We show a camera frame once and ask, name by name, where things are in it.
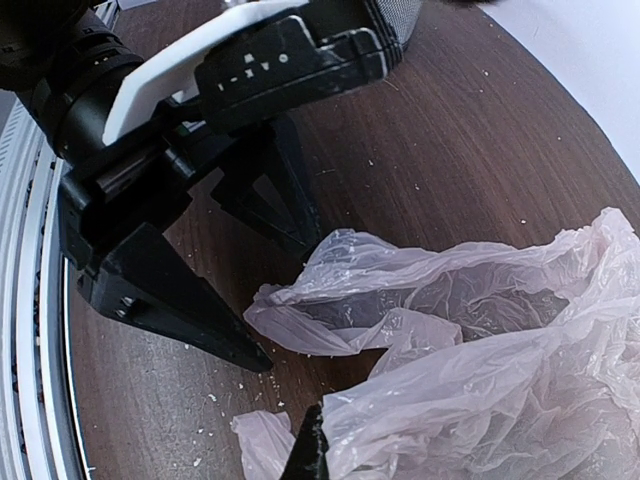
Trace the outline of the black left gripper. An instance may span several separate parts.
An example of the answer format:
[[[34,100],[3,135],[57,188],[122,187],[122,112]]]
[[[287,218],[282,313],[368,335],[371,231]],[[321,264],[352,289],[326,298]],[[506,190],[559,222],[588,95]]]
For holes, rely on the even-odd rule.
[[[63,250],[100,315],[262,373],[273,362],[247,325],[163,236],[189,206],[190,189],[216,169],[222,178],[210,196],[222,210],[308,257],[321,219],[287,115],[231,135],[133,133],[105,148],[61,183]]]

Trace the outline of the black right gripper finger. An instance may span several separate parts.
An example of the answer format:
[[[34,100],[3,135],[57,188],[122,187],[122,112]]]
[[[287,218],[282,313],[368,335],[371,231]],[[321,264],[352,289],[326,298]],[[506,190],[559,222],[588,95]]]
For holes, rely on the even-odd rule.
[[[282,480],[328,480],[326,453],[329,449],[322,430],[320,404],[312,405],[305,414],[298,436],[282,474]]]

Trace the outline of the pink plastic trash bag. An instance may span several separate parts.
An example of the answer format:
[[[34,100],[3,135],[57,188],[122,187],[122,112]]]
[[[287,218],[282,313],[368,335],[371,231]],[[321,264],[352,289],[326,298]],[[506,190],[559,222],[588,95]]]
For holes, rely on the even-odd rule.
[[[307,357],[381,351],[323,397],[309,452],[284,413],[236,416],[249,479],[639,475],[639,238],[617,209],[524,249],[337,230],[244,317]]]

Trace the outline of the grey mesh trash bin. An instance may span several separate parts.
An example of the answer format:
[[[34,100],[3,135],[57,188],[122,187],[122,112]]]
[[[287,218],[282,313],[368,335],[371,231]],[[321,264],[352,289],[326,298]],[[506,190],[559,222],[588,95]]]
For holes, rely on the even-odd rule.
[[[395,32],[403,51],[408,49],[419,19],[423,0],[373,0],[382,18]]]

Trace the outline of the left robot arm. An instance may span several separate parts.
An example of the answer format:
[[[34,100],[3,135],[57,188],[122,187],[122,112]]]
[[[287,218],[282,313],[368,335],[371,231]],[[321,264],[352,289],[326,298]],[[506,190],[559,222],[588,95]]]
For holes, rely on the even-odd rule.
[[[163,100],[143,125],[105,145],[108,110],[141,63],[87,1],[1,5],[1,86],[70,166],[58,217],[82,296],[107,318],[268,371],[272,360],[246,324],[164,233],[189,206],[190,189],[220,170],[213,199],[305,256],[320,225],[295,125],[283,115],[216,135],[197,101]]]

